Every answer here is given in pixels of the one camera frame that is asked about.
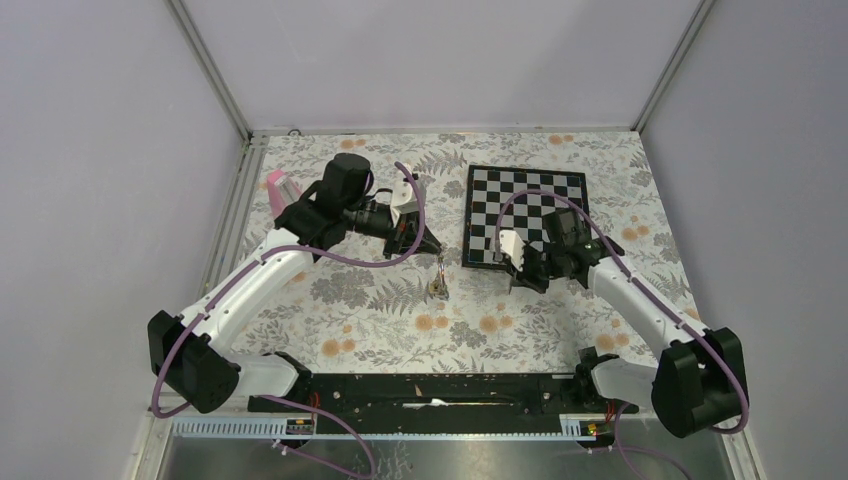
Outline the keyring with coloured keys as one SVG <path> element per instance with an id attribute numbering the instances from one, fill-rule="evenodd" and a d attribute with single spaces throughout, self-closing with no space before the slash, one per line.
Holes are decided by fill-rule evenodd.
<path id="1" fill-rule="evenodd" d="M 446 282 L 446 266 L 443 254 L 436 256 L 435 265 L 436 273 L 434 279 L 428 284 L 428 295 L 434 299 L 448 300 L 450 294 Z"/>

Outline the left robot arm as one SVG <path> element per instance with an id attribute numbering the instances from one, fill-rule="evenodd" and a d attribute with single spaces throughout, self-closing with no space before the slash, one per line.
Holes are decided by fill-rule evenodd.
<path id="1" fill-rule="evenodd" d="M 309 401 L 303 367 L 282 353 L 237 355 L 239 332 L 285 284 L 320 260 L 388 268 L 415 254 L 438 255 L 426 226 L 417 174 L 396 163 L 388 202 L 371 196 L 374 173 L 357 154 L 339 153 L 322 177 L 275 218 L 265 239 L 220 284 L 178 315 L 147 325 L 156 376 L 150 410 L 169 418 L 187 408 L 210 413 L 231 397 L 272 398 L 288 411 Z"/>

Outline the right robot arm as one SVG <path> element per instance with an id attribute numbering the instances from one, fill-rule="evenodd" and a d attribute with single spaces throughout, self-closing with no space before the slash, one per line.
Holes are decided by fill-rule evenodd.
<path id="1" fill-rule="evenodd" d="M 575 402 L 597 412 L 611 400 L 653 411 L 669 433 L 684 438 L 719 423 L 744 421 L 749 398 L 741 341 L 674 308 L 630 266 L 623 249 L 595 236 L 583 212 L 544 216 L 550 243 L 534 248 L 512 230 L 497 236 L 515 286 L 544 293 L 555 279 L 578 282 L 606 301 L 643 339 L 657 363 L 647 366 L 593 348 L 580 352 Z"/>

